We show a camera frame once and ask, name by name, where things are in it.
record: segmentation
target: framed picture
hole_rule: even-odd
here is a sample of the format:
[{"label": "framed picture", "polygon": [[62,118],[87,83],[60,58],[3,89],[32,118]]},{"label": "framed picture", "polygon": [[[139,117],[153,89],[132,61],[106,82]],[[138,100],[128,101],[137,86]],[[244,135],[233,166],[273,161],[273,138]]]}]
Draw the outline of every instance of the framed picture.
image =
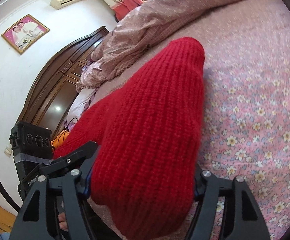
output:
[{"label": "framed picture", "polygon": [[2,37],[19,54],[23,54],[26,49],[48,32],[49,29],[46,26],[28,14],[9,27]]}]

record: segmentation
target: red knitted sweater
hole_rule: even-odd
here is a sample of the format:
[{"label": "red knitted sweater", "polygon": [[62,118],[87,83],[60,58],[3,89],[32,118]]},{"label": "red knitted sweater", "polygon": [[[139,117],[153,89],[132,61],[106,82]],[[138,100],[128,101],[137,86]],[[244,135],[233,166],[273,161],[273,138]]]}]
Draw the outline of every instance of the red knitted sweater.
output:
[{"label": "red knitted sweater", "polygon": [[193,202],[203,115],[204,49],[193,38],[172,41],[77,122],[54,157],[87,141],[102,145],[91,197],[106,205],[131,240],[177,230]]}]

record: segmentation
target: crumpled blanket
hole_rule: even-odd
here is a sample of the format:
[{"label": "crumpled blanket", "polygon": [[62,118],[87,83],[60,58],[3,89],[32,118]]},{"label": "crumpled blanket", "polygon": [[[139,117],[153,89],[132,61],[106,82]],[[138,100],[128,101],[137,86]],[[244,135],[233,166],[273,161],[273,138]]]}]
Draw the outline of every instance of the crumpled blanket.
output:
[{"label": "crumpled blanket", "polygon": [[146,49],[165,40],[206,10],[241,0],[148,0],[131,11],[91,54],[77,91],[97,87],[120,75]]}]

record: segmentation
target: headboard panel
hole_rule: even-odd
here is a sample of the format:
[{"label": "headboard panel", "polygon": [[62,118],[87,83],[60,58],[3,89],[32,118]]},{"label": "headboard panel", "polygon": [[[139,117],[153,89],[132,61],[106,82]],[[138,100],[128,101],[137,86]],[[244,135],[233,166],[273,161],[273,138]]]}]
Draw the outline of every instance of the headboard panel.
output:
[{"label": "headboard panel", "polygon": [[77,96],[75,85],[90,53],[108,34],[102,26],[57,52],[43,67],[26,98],[18,121],[52,130],[52,139],[63,129],[63,120]]}]

